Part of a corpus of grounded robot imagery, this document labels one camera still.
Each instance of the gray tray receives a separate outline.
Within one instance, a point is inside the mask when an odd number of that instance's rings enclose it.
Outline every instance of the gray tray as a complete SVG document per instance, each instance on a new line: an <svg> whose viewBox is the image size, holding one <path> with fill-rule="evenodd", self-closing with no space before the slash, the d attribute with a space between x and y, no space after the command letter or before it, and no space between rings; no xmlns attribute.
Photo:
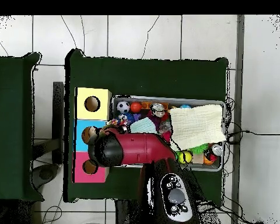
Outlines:
<svg viewBox="0 0 280 224"><path fill-rule="evenodd" d="M182 104L189 104L191 107L205 106L210 104L217 104L222 107L222 132L225 131L225 116L226 116L226 105L222 101L218 100L188 100L188 99L175 99L175 98L161 98L161 97L145 97L145 96L122 96L115 95L112 97L111 105L110 105L110 116L113 118L117 117L117 103L121 101L126 102L155 102L155 103L168 103L169 108L171 106L179 107ZM222 142L222 150L224 154L224 143ZM185 167L183 164L180 164L182 168L190 169L189 167ZM217 172L222 169L224 165L224 155L222 155L217 161L215 161L212 165L204 165L204 164L191 164L192 170L195 171L208 171L208 172ZM133 165L122 165L122 167L142 167L143 164L133 164Z"/></svg>

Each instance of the green spiky toy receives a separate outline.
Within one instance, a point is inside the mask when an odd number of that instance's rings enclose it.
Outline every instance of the green spiky toy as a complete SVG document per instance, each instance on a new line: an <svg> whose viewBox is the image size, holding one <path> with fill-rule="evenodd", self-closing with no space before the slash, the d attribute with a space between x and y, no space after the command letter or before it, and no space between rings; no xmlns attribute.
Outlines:
<svg viewBox="0 0 280 224"><path fill-rule="evenodd" d="M207 149L208 149L208 144L206 143L206 144L202 144L200 146L188 149L188 151L191 151L194 155L199 155Z"/></svg>

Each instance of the pink block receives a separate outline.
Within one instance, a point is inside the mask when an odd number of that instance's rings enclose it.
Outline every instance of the pink block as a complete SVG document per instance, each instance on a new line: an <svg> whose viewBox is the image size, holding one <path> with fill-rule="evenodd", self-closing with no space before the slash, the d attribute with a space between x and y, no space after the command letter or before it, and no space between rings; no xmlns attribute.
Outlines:
<svg viewBox="0 0 280 224"><path fill-rule="evenodd" d="M109 173L109 168L99 167L95 174L83 171L83 163L89 160L87 152L76 152L75 183L104 183Z"/></svg>

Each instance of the green table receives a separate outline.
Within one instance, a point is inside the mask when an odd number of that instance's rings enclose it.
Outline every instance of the green table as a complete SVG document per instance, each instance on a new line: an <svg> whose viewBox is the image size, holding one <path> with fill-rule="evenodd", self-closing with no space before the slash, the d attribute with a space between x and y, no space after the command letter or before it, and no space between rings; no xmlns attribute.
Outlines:
<svg viewBox="0 0 280 224"><path fill-rule="evenodd" d="M30 183L32 69L40 54L0 57L0 199L42 201Z"/></svg>
<svg viewBox="0 0 280 224"><path fill-rule="evenodd" d="M112 167L105 183L72 183L74 92L76 87L108 89L113 95L137 95L225 101L228 61L88 58L80 50L65 59L64 199L137 199L139 169ZM221 205L222 172L196 171L207 200Z"/></svg>

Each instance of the white towel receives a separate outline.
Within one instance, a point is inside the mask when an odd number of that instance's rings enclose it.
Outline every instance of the white towel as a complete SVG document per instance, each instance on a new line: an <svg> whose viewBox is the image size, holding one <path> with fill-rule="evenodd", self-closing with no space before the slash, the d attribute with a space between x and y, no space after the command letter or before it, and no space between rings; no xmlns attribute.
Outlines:
<svg viewBox="0 0 280 224"><path fill-rule="evenodd" d="M219 105L174 108L170 115L171 138L181 150L226 140L222 133L222 107ZM179 148L174 142L171 141L171 148L177 151Z"/></svg>

